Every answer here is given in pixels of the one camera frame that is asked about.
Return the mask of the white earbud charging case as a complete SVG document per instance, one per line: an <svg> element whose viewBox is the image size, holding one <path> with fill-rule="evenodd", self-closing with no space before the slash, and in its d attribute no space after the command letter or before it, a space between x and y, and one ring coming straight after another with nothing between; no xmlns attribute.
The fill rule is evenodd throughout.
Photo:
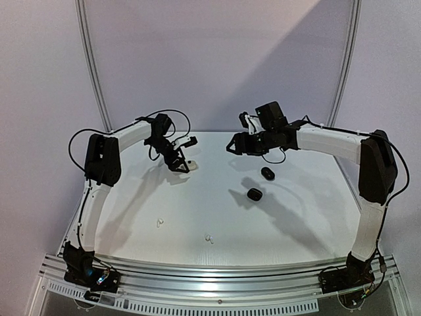
<svg viewBox="0 0 421 316"><path fill-rule="evenodd" d="M198 165L195 161L189 160L187 161L187 166L190 171L194 171L198 169Z"/></svg>

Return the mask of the small black charging case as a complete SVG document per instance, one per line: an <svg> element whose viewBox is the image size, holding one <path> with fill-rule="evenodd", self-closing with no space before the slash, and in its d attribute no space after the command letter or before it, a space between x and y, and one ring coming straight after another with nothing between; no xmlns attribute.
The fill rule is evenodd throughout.
<svg viewBox="0 0 421 316"><path fill-rule="evenodd" d="M257 188L251 188L247 191L247 197L252 201L260 201L263 194Z"/></svg>

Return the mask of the large black charging case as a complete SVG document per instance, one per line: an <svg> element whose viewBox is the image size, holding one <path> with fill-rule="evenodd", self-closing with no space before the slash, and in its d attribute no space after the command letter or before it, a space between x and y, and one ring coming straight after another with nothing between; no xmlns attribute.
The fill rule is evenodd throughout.
<svg viewBox="0 0 421 316"><path fill-rule="evenodd" d="M274 172L268 167L263 167L260 170L260 173L261 173L262 177L265 178L268 181L273 181L275 179Z"/></svg>

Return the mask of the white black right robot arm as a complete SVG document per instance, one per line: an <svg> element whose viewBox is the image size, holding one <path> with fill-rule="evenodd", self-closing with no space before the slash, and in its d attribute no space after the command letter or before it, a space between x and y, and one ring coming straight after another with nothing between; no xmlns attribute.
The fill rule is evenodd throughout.
<svg viewBox="0 0 421 316"><path fill-rule="evenodd" d="M393 148L383 130L371 133L323 127L304 118L289 122L278 102L257 107L256 114L239 115L244 132L233 135L226 150L234 155L264 156L271 149L328 154L359 166L360 219L347 267L340 273L354 287L369 270L377 250L385 214L397 178Z"/></svg>

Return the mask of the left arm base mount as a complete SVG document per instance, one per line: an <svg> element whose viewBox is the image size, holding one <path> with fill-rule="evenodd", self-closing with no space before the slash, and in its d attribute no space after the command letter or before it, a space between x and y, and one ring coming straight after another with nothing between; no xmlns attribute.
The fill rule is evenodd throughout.
<svg viewBox="0 0 421 316"><path fill-rule="evenodd" d="M91 263L78 267L67 266L64 280L87 288L83 299L98 302L102 292L115 294L118 291L121 274L111 268L97 268Z"/></svg>

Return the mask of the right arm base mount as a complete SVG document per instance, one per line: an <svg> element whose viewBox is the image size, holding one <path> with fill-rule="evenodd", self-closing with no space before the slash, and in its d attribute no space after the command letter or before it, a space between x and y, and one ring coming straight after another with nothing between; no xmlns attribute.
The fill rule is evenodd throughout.
<svg viewBox="0 0 421 316"><path fill-rule="evenodd" d="M323 294L340 292L362 286L373 286L374 272L370 261L346 262L344 268L328 267L318 274Z"/></svg>

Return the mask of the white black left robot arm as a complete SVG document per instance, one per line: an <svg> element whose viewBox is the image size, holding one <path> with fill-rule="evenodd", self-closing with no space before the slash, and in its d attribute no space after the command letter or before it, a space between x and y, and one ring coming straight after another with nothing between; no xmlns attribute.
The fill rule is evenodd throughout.
<svg viewBox="0 0 421 316"><path fill-rule="evenodd" d="M78 247L68 242L63 253L68 270L84 286L91 286L98 279L93 262L101 261L95 257L95 235L104 202L122 174L121 153L142 142L163 158L170 171L187 174L191 170L191 163L182 149L197 145L197 138L187 131L175 140L169 140L166 134L174 123L167 112L162 110L136 118L112 132L85 129L93 134L89 137L84 166L80 167L85 186L76 222Z"/></svg>

